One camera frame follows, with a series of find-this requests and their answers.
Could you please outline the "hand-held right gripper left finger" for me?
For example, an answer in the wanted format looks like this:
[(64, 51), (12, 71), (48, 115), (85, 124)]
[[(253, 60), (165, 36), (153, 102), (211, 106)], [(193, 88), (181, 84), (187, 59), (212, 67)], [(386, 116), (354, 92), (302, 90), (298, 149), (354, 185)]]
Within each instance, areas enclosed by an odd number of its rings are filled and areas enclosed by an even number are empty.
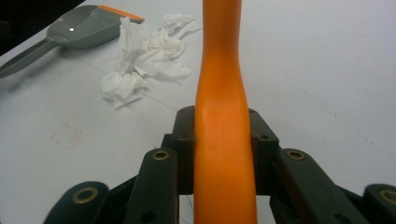
[(194, 178), (194, 112), (193, 105), (177, 111), (173, 131), (163, 137), (162, 147), (173, 149), (178, 157), (178, 187), (179, 195), (193, 194)]

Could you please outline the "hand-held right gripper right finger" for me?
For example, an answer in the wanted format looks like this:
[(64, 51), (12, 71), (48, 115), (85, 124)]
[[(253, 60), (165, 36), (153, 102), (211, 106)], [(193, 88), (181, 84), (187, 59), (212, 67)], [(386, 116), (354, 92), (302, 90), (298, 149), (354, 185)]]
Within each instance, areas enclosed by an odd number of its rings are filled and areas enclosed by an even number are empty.
[(249, 121), (256, 194), (270, 195), (276, 181), (275, 163), (280, 150), (279, 140), (257, 111), (249, 109)]

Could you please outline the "orange handled grey broom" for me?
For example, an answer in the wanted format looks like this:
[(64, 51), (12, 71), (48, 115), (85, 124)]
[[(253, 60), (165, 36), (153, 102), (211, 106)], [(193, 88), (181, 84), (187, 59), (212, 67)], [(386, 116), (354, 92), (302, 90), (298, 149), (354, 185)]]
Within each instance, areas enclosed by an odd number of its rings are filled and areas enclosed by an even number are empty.
[(239, 65), (242, 0), (203, 0), (195, 102), (194, 224), (257, 224), (248, 102)]

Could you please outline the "pile of white tissues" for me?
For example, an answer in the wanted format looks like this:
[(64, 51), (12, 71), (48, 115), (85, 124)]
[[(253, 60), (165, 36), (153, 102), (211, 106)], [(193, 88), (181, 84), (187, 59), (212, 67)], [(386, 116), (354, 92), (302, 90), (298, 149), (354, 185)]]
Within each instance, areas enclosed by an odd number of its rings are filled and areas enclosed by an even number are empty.
[(185, 51), (182, 38), (201, 29), (185, 14), (164, 15), (157, 31), (122, 18), (116, 69), (101, 80), (103, 98), (119, 109), (141, 98), (149, 77), (181, 84), (191, 75), (179, 59)]

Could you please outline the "grey dustpan with orange edge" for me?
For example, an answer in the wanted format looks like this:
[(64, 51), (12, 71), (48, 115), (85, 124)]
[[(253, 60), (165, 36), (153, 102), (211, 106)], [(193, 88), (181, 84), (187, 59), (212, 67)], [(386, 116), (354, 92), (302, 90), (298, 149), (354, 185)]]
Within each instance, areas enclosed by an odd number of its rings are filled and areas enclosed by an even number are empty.
[(9, 77), (56, 47), (89, 49), (120, 36), (121, 18), (140, 24), (145, 19), (108, 6), (74, 8), (53, 22), (46, 37), (0, 66), (0, 78)]

